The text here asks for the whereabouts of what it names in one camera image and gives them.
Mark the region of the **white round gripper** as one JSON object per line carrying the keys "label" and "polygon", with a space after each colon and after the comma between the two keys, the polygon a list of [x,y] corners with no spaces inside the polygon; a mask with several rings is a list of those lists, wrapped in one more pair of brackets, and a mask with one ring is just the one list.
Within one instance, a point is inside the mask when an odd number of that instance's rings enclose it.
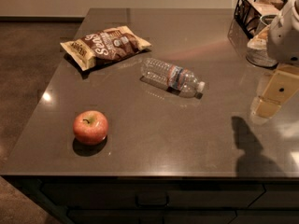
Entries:
{"label": "white round gripper", "polygon": [[280,64],[265,74],[251,104],[251,112],[263,119],[276,115],[299,91],[299,0],[289,0],[272,20],[267,42],[268,56]]}

